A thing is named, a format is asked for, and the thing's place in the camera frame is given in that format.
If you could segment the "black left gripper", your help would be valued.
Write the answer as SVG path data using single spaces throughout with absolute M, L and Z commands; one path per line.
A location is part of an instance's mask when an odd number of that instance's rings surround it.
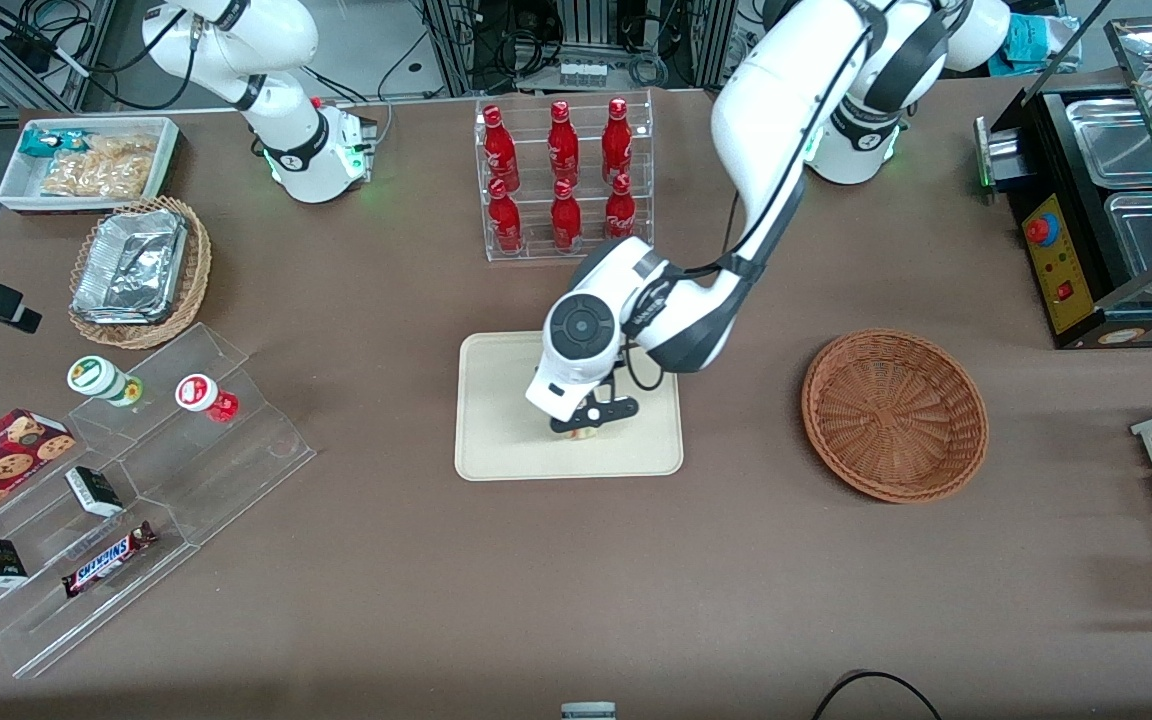
M 611 384 L 599 384 L 573 411 L 573 419 L 550 419 L 550 430 L 559 435 L 584 437 L 585 429 L 602 429 L 604 424 L 614 420 L 614 414 L 611 411 L 612 400 Z

